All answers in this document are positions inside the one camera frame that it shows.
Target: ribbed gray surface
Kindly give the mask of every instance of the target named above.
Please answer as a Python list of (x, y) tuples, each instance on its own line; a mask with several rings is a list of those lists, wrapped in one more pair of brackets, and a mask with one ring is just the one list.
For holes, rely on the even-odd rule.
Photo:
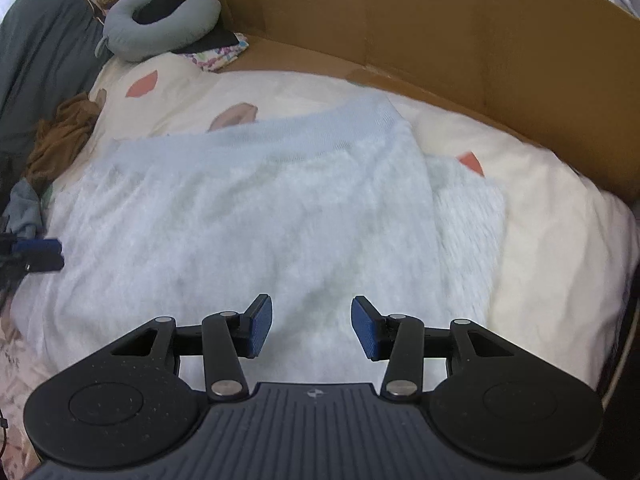
[(380, 400), (368, 384), (262, 384), (219, 405), (193, 438), (157, 462), (120, 472), (46, 463), (31, 480), (602, 480), (582, 464), (516, 474), (444, 446), (417, 408)]

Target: gray cloth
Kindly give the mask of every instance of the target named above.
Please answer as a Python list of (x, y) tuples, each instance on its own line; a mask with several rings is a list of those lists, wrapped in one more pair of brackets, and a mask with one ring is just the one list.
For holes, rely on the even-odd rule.
[(120, 0), (104, 22), (104, 37), (96, 54), (106, 46), (119, 58), (138, 62), (171, 52), (199, 40), (212, 30), (222, 6), (217, 0), (186, 0), (169, 16), (140, 25), (133, 15), (152, 0)]
[(88, 92), (110, 53), (96, 59), (102, 23), (88, 0), (16, 0), (0, 24), (0, 154), (16, 182), (36, 123)]
[(2, 216), (9, 219), (5, 231), (21, 238), (35, 238), (42, 232), (40, 200), (33, 187), (22, 178), (11, 190), (9, 204)]

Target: folded fabric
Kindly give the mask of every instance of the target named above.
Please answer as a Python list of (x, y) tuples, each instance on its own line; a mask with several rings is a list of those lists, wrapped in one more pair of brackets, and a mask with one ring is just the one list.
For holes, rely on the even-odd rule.
[(5, 229), (7, 233), (21, 238), (35, 238), (42, 232), (40, 200), (27, 179), (20, 179), (12, 188), (9, 203), (2, 216), (8, 218)]
[(197, 54), (182, 54), (187, 59), (191, 59), (193, 63), (206, 72), (216, 72), (222, 67), (234, 62), (242, 52), (244, 52), (249, 43), (244, 34), (234, 33), (238, 38), (238, 44), (233, 46), (224, 46), (222, 48), (214, 48)]
[[(353, 297), (430, 326), (485, 323), (504, 207), (490, 180), (424, 156), (377, 92), (311, 116), (118, 142), (57, 196), (48, 234), (65, 271), (28, 276), (12, 316), (60, 369), (154, 317), (197, 324), (266, 292), (273, 325), (242, 364), (249, 384), (378, 387), (385, 363), (353, 333)], [(425, 367), (427, 387), (444, 378), (441, 362)], [(180, 376), (204, 386), (201, 363), (183, 360)]]
[(58, 106), (53, 120), (38, 122), (35, 147), (23, 176), (39, 196), (76, 159), (94, 130), (100, 110), (100, 104), (82, 93)]

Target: blue gripper pad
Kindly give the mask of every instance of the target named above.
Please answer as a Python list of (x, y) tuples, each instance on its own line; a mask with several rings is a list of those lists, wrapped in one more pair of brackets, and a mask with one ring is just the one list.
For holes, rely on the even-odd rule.
[(364, 311), (358, 298), (351, 301), (351, 326), (358, 336), (362, 349), (368, 359), (378, 359), (378, 341), (376, 339), (376, 324)]
[(248, 358), (256, 357), (262, 350), (262, 345), (267, 339), (272, 320), (273, 305), (271, 304), (271, 298), (267, 297), (258, 314), (252, 319), (251, 327), (249, 328), (251, 352), (247, 356)]
[(46, 251), (47, 253), (62, 253), (62, 244), (57, 238), (45, 238), (44, 240), (18, 240), (11, 248), (12, 253), (24, 253), (29, 251)]

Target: bed pillow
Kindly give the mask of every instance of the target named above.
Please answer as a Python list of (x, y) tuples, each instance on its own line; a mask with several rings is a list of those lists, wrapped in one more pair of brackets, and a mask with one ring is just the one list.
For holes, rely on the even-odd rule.
[(0, 156), (11, 158), (15, 178), (33, 149), (37, 121), (91, 89), (110, 57), (94, 55), (101, 37), (89, 0), (16, 0), (2, 20)]

